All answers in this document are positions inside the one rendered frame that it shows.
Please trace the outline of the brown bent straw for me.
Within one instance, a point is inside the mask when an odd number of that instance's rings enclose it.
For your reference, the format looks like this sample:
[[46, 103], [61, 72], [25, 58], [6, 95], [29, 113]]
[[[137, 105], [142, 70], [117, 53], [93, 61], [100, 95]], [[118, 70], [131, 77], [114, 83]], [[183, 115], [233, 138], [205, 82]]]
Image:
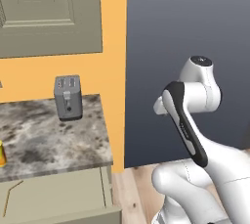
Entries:
[[7, 208], [8, 208], [8, 203], [9, 203], [9, 199], [10, 199], [10, 195], [11, 195], [11, 192], [18, 186], [20, 185], [21, 183], [23, 183], [23, 180], [19, 181], [17, 184], [15, 184], [14, 186], [12, 186], [8, 192], [7, 192], [7, 197], [6, 197], [6, 201], [5, 201], [5, 205], [4, 205], [4, 210], [3, 210], [3, 217], [6, 216], [6, 213], [7, 213]]

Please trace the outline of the grey toaster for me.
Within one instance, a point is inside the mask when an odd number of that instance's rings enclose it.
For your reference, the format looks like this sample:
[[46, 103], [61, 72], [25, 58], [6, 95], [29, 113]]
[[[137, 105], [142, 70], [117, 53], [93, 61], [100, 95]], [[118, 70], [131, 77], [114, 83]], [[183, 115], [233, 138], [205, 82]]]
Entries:
[[82, 118], [82, 93], [79, 75], [57, 76], [54, 97], [60, 121]]

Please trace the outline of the olive wall cupboard door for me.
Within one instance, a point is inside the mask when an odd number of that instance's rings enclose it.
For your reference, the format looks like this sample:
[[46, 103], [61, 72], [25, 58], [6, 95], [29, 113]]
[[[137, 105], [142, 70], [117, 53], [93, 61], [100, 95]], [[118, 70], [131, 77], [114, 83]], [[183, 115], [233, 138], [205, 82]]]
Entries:
[[102, 50], [101, 0], [0, 0], [0, 59]]

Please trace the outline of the yellow smoothie cup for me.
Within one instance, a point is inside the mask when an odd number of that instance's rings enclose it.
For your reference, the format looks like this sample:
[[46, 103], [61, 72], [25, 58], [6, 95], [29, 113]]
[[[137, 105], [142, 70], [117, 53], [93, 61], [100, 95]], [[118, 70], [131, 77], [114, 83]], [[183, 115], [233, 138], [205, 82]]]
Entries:
[[5, 166], [6, 163], [7, 163], [7, 158], [6, 158], [3, 142], [2, 140], [0, 140], [0, 167]]

